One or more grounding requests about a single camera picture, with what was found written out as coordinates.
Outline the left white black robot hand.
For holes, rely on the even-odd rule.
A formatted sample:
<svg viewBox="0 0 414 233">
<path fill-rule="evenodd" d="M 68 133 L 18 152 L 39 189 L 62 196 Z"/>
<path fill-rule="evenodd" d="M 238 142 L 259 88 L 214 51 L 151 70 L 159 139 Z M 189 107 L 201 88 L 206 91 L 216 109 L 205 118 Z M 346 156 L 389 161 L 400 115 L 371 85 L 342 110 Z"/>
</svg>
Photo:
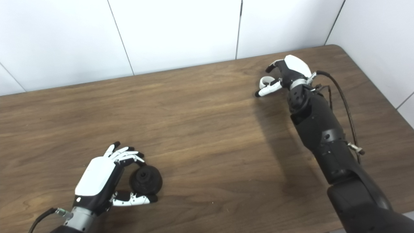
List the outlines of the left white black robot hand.
<svg viewBox="0 0 414 233">
<path fill-rule="evenodd" d="M 93 158 L 74 190 L 73 207 L 101 215 L 111 207 L 146 205 L 158 201 L 163 179 L 160 171 L 144 161 L 144 154 L 134 147 L 111 144 L 102 156 Z M 129 178 L 130 191 L 117 190 L 124 170 L 136 164 Z"/>
</svg>

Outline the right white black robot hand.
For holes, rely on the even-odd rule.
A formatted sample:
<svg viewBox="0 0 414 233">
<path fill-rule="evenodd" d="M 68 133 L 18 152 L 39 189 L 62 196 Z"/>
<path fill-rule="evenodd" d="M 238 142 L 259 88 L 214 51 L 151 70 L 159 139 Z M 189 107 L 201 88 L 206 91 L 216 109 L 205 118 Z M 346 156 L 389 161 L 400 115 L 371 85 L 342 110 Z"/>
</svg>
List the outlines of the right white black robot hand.
<svg viewBox="0 0 414 233">
<path fill-rule="evenodd" d="M 272 62 L 265 72 L 270 73 L 275 68 L 278 68 L 281 76 L 278 79 L 271 76 L 262 77 L 259 83 L 260 89 L 255 92 L 256 97 L 263 97 L 282 88 L 291 90 L 298 85 L 310 86 L 316 76 L 304 61 L 293 55 Z"/>
</svg>

